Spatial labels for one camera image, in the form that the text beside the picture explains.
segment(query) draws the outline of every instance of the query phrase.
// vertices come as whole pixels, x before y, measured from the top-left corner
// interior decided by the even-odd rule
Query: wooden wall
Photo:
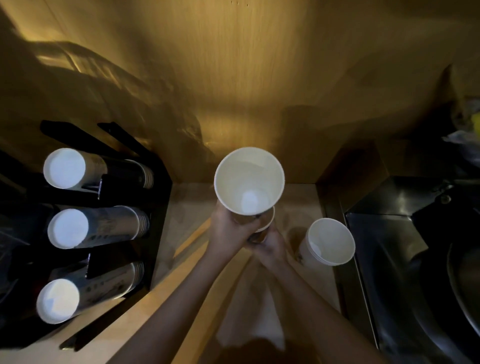
[[[117,121],[176,181],[242,146],[315,182],[337,151],[408,129],[444,69],[477,93],[480,10],[433,0],[0,0],[0,148],[33,169],[42,119]]]

